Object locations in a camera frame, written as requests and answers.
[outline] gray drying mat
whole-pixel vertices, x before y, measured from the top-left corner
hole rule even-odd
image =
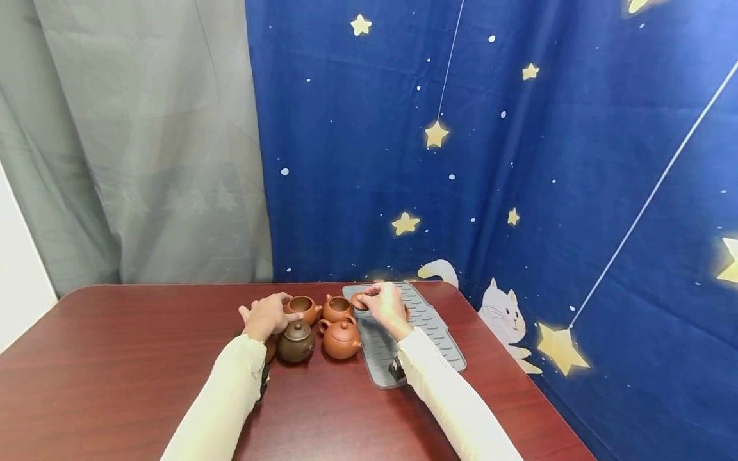
[[[449,328],[444,323],[437,310],[428,304],[428,301],[407,282],[395,283],[402,292],[402,301],[410,311],[410,324],[421,328],[441,355],[456,371],[466,369],[466,359],[449,334]],[[343,287],[343,296],[351,298],[357,291],[364,291],[370,285],[349,285]],[[395,381],[389,371],[389,366],[397,356],[397,343],[379,326],[368,311],[356,311],[356,323],[359,324],[359,334],[363,343],[362,353],[367,364],[369,376],[377,387],[392,389],[406,384],[406,380]]]

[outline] wooden table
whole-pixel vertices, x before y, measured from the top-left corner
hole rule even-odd
[[[0,457],[159,459],[243,326],[239,305],[276,291],[325,299],[343,285],[97,285],[71,293],[0,356]],[[449,325],[468,363],[464,378],[525,460],[592,459],[456,288],[414,285]],[[301,366],[272,363],[234,459],[456,459],[413,390],[375,388],[361,354],[333,362],[316,349]]]

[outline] teapot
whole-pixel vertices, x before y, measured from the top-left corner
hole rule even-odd
[[[315,304],[315,301],[313,301],[311,297],[295,296],[283,306],[283,309],[285,313],[302,312],[303,322],[309,326],[313,326],[323,307],[319,304]]]
[[[277,352],[277,338],[274,335],[269,335],[269,338],[264,342],[264,346],[266,346],[266,358],[264,361],[269,363]]]
[[[355,308],[357,311],[368,311],[369,308],[366,304],[359,301],[359,295],[363,294],[361,291],[357,291],[356,293],[351,295],[351,307]],[[410,321],[410,309],[407,308],[407,305],[402,305],[405,308],[405,320],[408,322]]]
[[[325,295],[325,304],[323,304],[323,318],[330,323],[341,322],[346,317],[354,316],[354,307],[348,299],[340,296],[333,297],[330,294]]]
[[[336,323],[322,319],[318,322],[318,327],[323,334],[323,349],[337,360],[353,357],[362,348],[359,329],[356,328],[356,320],[352,316]]]
[[[279,358],[293,364],[307,360],[315,348],[315,335],[303,320],[287,325],[277,343]]]

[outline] cream long sleeve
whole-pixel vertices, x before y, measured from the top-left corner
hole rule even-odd
[[[259,400],[266,347],[234,338],[170,440],[162,461],[230,461],[246,417]]]
[[[462,461],[522,461],[497,418],[419,328],[398,344],[407,383],[425,402]]]

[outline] reddish-brown teapot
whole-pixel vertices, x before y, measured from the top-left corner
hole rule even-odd
[[[266,363],[269,363],[275,357],[275,353],[277,352],[277,338],[274,335],[269,335],[269,338],[266,339],[264,345],[266,346],[265,360]]]
[[[325,295],[325,304],[323,304],[323,318],[330,323],[341,322],[346,317],[354,316],[354,307],[348,299],[340,296],[333,297],[330,294]]]
[[[366,304],[359,301],[359,295],[363,294],[361,291],[357,291],[356,293],[351,295],[351,306],[355,308],[357,311],[367,311],[369,307],[367,307]],[[406,305],[402,305],[405,308],[405,320],[408,322],[410,321],[410,309],[407,308]]]
[[[359,329],[356,328],[356,320],[352,316],[336,323],[323,319],[318,322],[318,328],[323,334],[323,349],[337,360],[353,357],[362,348]]]
[[[284,361],[298,363],[310,358],[315,348],[315,335],[307,322],[298,320],[287,325],[277,343],[277,355]]]
[[[303,313],[303,322],[312,326],[318,319],[318,314],[323,309],[320,304],[315,304],[311,297],[295,296],[284,305],[285,313]]]

